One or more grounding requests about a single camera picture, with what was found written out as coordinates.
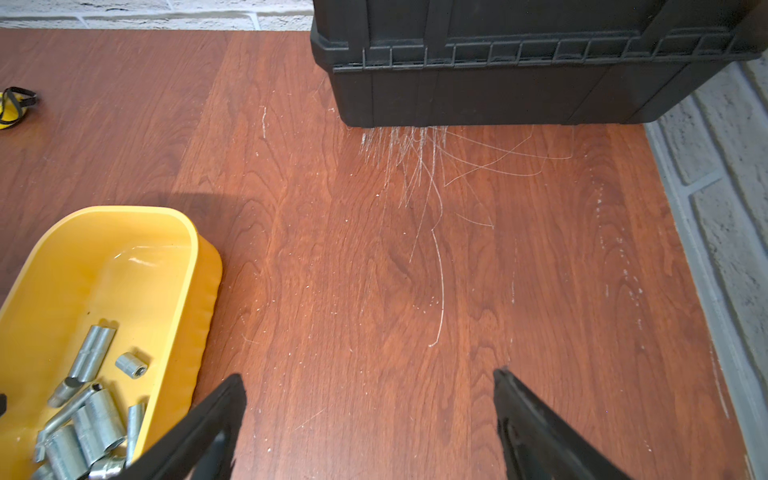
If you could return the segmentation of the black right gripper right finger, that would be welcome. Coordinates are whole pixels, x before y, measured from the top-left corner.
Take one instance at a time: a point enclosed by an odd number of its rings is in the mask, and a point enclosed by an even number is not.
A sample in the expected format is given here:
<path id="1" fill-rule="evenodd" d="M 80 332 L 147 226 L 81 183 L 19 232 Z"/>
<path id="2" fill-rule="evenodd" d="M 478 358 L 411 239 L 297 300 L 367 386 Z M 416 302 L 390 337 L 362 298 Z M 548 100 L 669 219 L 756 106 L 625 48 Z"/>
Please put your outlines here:
<path id="1" fill-rule="evenodd" d="M 509 479 L 626 479 L 507 369 L 496 369 L 494 405 Z"/>

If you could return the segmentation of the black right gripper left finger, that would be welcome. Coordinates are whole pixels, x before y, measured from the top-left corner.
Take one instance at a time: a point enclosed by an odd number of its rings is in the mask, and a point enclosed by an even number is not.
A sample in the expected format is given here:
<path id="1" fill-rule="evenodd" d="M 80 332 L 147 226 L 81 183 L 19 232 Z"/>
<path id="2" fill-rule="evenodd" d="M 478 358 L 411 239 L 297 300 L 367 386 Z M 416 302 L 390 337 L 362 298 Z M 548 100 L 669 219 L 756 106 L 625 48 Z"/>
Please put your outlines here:
<path id="1" fill-rule="evenodd" d="M 242 377 L 228 376 L 119 479 L 229 479 L 247 404 Z"/>

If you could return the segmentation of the yellow plastic storage box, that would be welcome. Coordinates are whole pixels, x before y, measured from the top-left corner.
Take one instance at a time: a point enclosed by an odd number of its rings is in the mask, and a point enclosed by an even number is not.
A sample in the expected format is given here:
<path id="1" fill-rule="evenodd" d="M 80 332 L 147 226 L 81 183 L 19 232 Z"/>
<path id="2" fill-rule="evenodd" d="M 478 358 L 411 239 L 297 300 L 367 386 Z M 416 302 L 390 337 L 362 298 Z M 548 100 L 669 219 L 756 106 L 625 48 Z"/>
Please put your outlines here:
<path id="1" fill-rule="evenodd" d="M 121 410 L 146 403 L 137 452 L 159 441 L 191 406 L 221 278 L 217 250 L 170 208 L 89 207 L 51 227 L 1 309 L 2 477 L 35 470 L 48 398 L 97 324 L 116 329 L 98 379 Z M 116 368 L 126 352 L 142 377 Z"/>

